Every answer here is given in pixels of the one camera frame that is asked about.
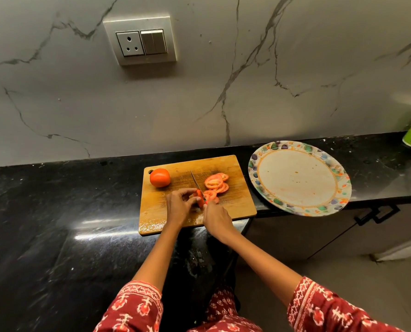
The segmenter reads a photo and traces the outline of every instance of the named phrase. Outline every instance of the floor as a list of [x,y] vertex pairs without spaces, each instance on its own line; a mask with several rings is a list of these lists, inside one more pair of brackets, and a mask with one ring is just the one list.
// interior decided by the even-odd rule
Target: floor
[[[310,260],[289,266],[362,307],[374,319],[411,332],[411,258],[376,263],[368,257]],[[236,268],[240,315],[264,332],[292,331],[286,308],[248,266]]]

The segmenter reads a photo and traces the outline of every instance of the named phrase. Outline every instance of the patterned plate rim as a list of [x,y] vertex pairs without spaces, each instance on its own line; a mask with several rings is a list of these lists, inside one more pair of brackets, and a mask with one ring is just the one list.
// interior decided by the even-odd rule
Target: patterned plate rim
[[[317,159],[325,163],[332,171],[337,184],[337,191],[335,197],[331,201],[316,205],[313,207],[302,207],[287,204],[281,201],[276,195],[270,194],[262,182],[258,179],[258,163],[260,160],[270,152],[280,150],[298,150],[307,154],[315,156]],[[266,143],[259,147],[250,157],[248,162],[248,176],[255,189],[262,197],[269,201],[272,205],[296,214],[298,216],[328,216],[343,209],[350,201],[352,196],[352,183],[350,177],[346,173],[344,167],[333,157],[325,151],[303,142],[299,141],[273,141]]]

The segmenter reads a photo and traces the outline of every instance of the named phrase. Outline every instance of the cabinet door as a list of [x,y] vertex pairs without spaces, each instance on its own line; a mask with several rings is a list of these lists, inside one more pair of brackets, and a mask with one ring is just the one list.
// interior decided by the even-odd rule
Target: cabinet door
[[383,223],[373,220],[356,225],[313,258],[343,258],[381,253],[411,240],[411,204],[399,205],[400,212]]
[[323,217],[280,216],[254,219],[247,238],[280,261],[305,260],[355,223],[363,209]]

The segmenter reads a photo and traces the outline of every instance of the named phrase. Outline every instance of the whole tomato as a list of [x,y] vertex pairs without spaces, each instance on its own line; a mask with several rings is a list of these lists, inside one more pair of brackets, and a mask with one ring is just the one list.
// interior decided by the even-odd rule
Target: whole tomato
[[162,188],[170,184],[170,174],[166,169],[155,169],[150,173],[150,184]]

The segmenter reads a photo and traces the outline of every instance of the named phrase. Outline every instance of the red patterned kurta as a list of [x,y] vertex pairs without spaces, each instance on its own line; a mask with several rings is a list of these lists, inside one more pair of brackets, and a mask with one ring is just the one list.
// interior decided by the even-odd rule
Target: red patterned kurta
[[[188,332],[262,332],[259,326],[238,316],[230,288],[215,292],[206,313],[207,321]],[[158,332],[162,314],[158,289],[131,281],[120,290],[94,332]],[[297,286],[287,317],[296,332],[401,331],[375,321],[361,308],[307,277]]]

